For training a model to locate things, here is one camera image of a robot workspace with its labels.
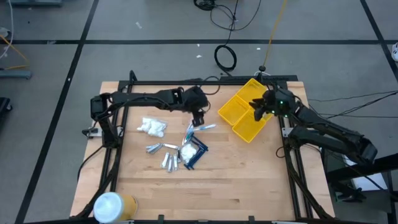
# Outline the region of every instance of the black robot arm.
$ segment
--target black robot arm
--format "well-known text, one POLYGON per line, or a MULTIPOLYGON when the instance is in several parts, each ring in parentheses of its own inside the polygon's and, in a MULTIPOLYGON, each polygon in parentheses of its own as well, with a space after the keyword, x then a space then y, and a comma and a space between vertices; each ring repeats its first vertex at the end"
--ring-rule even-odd
POLYGON ((287 137, 292 148, 309 143, 344 154, 360 165, 372 164, 377 154, 369 139, 318 116, 291 91, 276 86, 273 90, 267 90, 262 98, 254 99, 250 105, 255 109, 256 120, 260 120, 264 113, 272 113, 289 118, 296 124, 287 137))
POLYGON ((103 93, 91 99, 91 118, 97 121, 103 131, 103 147, 118 147, 120 137, 116 126, 109 117, 123 106, 155 106, 160 110, 182 111, 192 113, 194 126, 204 123, 204 111, 208 100, 198 86, 184 91, 183 88, 160 90, 157 93, 103 93))

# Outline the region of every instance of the wooden tabletop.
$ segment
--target wooden tabletop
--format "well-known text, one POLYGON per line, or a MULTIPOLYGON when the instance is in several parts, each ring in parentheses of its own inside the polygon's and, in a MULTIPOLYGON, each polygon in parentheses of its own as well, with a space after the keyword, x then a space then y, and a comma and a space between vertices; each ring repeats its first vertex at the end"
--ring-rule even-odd
MULTIPOLYGON (((112 93, 117 87, 118 82, 103 82, 101 93, 112 93)), ((137 85, 133 92, 151 93, 175 87, 137 85)), ((307 104, 302 82, 288 82, 288 87, 307 104)), ((204 92, 216 90, 216 86, 202 88, 204 92)), ((275 156, 282 145, 277 118, 270 119, 248 144, 217 113, 240 88, 221 86, 216 95, 208 96, 211 110, 205 115, 205 124, 217 127, 195 134, 209 147, 195 164, 195 170, 186 170, 180 164, 178 171, 167 173, 160 163, 165 153, 175 153, 174 149, 163 147, 155 154, 147 154, 145 149, 158 142, 180 146, 192 119, 190 114, 153 107, 129 109, 116 191, 137 198, 139 209, 134 219, 156 220, 159 214, 165 215, 166 220, 247 220, 250 215, 259 221, 295 219, 285 159, 275 156), (167 121, 165 136, 157 138, 137 131, 143 116, 167 121)), ((101 138, 88 140, 85 157, 100 145, 101 138)), ((307 146, 301 148, 301 153, 308 189, 334 216, 320 154, 307 146)), ((71 215, 80 212, 98 189, 104 155, 102 150, 82 169, 71 215)), ((302 200, 300 205, 305 216, 302 200)))

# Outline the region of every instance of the yellow bin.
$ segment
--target yellow bin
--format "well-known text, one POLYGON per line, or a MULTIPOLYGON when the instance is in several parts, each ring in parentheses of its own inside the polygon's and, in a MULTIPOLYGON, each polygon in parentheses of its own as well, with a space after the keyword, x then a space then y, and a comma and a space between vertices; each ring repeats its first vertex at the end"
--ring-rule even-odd
POLYGON ((232 130, 247 143, 256 137, 272 117, 272 114, 267 114, 260 121, 255 121, 254 109, 249 105, 253 99, 261 98, 266 90, 265 86, 252 78, 218 110, 218 114, 232 126, 232 130))

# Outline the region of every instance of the gray floor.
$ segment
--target gray floor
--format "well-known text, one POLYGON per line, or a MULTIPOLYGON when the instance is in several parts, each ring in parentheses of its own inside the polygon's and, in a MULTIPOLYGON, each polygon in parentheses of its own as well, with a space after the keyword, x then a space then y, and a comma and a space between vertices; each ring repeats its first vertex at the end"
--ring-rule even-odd
MULTIPOLYGON (((79 40, 93 0, 69 0, 61 8, 14 10, 17 40, 79 40)), ((234 6, 233 0, 218 0, 234 6)), ((397 0, 367 0, 386 40, 398 39, 397 0)), ((259 14, 232 39, 268 39, 282 1, 263 0, 259 14)), ((238 26, 250 20, 257 1, 240 1, 238 26)), ((215 19, 228 26, 222 12, 215 19)), ((0 1, 0 26, 9 26, 9 9, 0 1)), ((88 40, 225 39, 227 30, 211 24, 209 12, 184 0, 100 0, 88 40)), ((275 39, 377 40, 359 0, 288 1, 275 39)), ((103 81, 126 79, 133 69, 139 80, 183 80, 220 74, 214 44, 85 45, 67 100, 32 199, 26 222, 67 218, 76 188, 76 172, 86 146, 81 130, 90 125, 89 99, 103 81)), ((43 145, 76 45, 19 45, 30 60, 30 80, 0 80, 0 96, 11 98, 14 110, 0 133, 0 223, 13 223, 43 145)), ((264 60, 266 45, 231 44, 238 55, 233 75, 252 75, 264 60)), ((220 52, 221 63, 230 56, 220 52)), ((0 67, 22 59, 10 51, 0 67)), ((398 82, 380 45, 275 44, 267 62, 273 75, 297 75, 309 98, 327 99, 397 90, 398 82)), ((316 103, 319 112, 339 113, 369 98, 316 103)), ((368 106, 356 115, 396 116, 397 97, 368 106)), ((335 118, 336 123, 358 130, 379 149, 378 157, 397 152, 398 119, 335 118)), ((398 174, 393 172, 394 187, 398 174)), ((377 195, 375 203, 386 203, 377 195)), ((343 220, 386 222, 386 213, 369 203, 336 203, 343 220)))

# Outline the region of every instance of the yellow cup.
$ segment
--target yellow cup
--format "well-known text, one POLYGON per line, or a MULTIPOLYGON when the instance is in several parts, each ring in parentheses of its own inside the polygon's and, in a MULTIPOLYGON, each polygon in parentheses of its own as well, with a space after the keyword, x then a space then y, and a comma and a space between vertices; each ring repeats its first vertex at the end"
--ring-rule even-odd
POLYGON ((138 209, 137 200, 131 195, 107 192, 94 203, 94 217, 100 223, 130 220, 138 209))

